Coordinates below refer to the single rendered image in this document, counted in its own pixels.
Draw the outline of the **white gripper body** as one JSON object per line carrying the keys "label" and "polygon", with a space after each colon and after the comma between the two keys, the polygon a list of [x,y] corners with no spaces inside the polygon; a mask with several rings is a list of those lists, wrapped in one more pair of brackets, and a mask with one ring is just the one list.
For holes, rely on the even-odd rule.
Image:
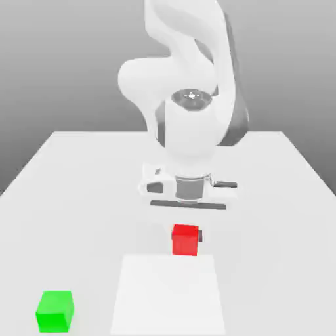
{"label": "white gripper body", "polygon": [[177,209],[206,209],[206,210],[227,210],[237,200],[237,195],[224,195],[221,197],[207,196],[194,201],[182,201],[177,198],[168,198],[167,196],[149,196],[151,206],[171,207]]}

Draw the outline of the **small red cube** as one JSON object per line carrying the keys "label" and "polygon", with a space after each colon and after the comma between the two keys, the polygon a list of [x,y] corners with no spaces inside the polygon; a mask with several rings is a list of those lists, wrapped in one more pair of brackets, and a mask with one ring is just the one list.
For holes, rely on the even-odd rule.
{"label": "small red cube", "polygon": [[172,253],[196,256],[198,254],[199,227],[175,224],[172,230]]}

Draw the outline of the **small green cube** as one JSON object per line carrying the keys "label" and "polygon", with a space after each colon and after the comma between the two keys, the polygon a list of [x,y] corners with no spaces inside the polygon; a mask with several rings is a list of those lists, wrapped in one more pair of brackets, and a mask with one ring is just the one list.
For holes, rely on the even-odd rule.
{"label": "small green cube", "polygon": [[44,291],[35,317],[40,333],[67,333],[74,316],[71,291]]}

